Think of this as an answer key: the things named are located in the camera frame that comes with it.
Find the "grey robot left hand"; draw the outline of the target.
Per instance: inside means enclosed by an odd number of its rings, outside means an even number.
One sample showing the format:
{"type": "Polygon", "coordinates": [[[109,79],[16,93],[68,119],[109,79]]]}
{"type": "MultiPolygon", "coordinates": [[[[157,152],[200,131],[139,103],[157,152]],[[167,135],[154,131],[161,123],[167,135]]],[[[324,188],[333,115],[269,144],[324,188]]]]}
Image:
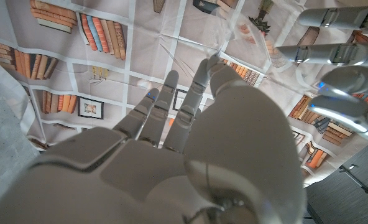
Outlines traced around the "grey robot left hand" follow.
{"type": "MultiPolygon", "coordinates": [[[[368,6],[307,9],[299,20],[305,26],[368,31],[368,6]]],[[[291,62],[333,65],[308,108],[368,140],[368,103],[357,98],[368,94],[368,42],[289,45],[278,50],[291,62]]]]}

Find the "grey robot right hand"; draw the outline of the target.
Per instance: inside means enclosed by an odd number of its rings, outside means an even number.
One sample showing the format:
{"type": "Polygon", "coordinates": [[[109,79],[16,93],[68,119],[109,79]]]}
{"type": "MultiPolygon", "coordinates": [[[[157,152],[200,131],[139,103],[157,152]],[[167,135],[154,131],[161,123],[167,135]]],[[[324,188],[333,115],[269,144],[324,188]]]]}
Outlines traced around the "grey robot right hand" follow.
{"type": "Polygon", "coordinates": [[[54,145],[0,199],[0,223],[301,223],[303,176],[282,110],[216,56],[166,136],[171,71],[115,127],[54,145]]]}

